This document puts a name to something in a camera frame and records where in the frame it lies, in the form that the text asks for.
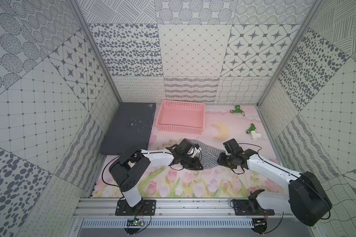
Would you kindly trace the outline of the white plastic pipe elbow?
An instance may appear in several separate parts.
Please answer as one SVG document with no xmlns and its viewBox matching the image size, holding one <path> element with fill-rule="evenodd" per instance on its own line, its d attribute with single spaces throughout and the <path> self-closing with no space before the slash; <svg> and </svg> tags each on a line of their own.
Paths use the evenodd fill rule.
<svg viewBox="0 0 356 237">
<path fill-rule="evenodd" d="M 252 140 L 259 140 L 262 138 L 262 134 L 259 132 L 256 132 L 255 130 L 252 130 L 250 132 L 250 135 L 251 135 Z"/>
</svg>

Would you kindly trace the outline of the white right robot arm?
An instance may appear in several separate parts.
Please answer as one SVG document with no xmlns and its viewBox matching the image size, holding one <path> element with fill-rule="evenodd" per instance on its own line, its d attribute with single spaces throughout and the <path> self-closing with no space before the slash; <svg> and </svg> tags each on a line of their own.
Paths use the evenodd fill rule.
<svg viewBox="0 0 356 237">
<path fill-rule="evenodd" d="M 265 189 L 251 192 L 248 196 L 250 212 L 277 210 L 294 215 L 307 226 L 330 218 L 332 203 L 313 173 L 300 173 L 275 164 L 260 156 L 258 151 L 244 150 L 235 139 L 224 142 L 223 146 L 226 151 L 220 153 L 219 165 L 256 172 L 284 189 L 282 194 Z"/>
</svg>

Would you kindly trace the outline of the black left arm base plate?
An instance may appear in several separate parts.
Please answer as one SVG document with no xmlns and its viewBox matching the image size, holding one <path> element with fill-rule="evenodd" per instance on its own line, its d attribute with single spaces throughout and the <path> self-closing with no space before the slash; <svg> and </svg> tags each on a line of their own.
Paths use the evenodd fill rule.
<svg viewBox="0 0 356 237">
<path fill-rule="evenodd" d="M 134 207 L 130 207 L 125 199 L 117 201 L 116 216 L 137 216 L 137 215 L 155 215 L 156 200 L 142 199 Z"/>
</svg>

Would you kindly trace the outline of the grey striped square dishcloth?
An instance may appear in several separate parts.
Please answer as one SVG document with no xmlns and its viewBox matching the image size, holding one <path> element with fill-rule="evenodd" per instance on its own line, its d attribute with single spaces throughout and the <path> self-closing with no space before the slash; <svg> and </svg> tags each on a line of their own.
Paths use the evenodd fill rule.
<svg viewBox="0 0 356 237">
<path fill-rule="evenodd" d="M 205 143 L 202 143 L 198 140 L 191 140 L 193 144 L 197 144 L 201 150 L 201 164 L 203 166 L 203 169 L 212 169 L 217 167 L 218 164 L 218 158 L 220 157 L 221 153 L 225 153 L 224 150 L 206 145 Z"/>
</svg>

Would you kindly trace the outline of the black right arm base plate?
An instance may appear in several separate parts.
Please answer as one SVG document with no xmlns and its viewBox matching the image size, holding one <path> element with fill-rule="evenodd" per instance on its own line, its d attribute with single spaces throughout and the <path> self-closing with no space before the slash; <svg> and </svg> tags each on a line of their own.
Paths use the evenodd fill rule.
<svg viewBox="0 0 356 237">
<path fill-rule="evenodd" d="M 258 203 L 248 199 L 232 199 L 229 202 L 236 216 L 273 216 L 275 212 L 271 209 L 262 209 Z"/>
</svg>

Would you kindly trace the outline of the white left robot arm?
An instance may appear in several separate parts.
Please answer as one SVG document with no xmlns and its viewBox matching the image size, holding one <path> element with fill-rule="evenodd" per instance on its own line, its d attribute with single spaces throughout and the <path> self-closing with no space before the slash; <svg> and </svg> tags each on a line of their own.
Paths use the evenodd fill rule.
<svg viewBox="0 0 356 237">
<path fill-rule="evenodd" d="M 149 167 L 180 165 L 187 170 L 203 170 L 201 164 L 202 149 L 198 144 L 184 139 L 178 145 L 162 150 L 139 150 L 134 153 L 120 155 L 112 163 L 108 171 L 119 188 L 130 208 L 138 206 L 142 197 L 137 183 Z"/>
</svg>

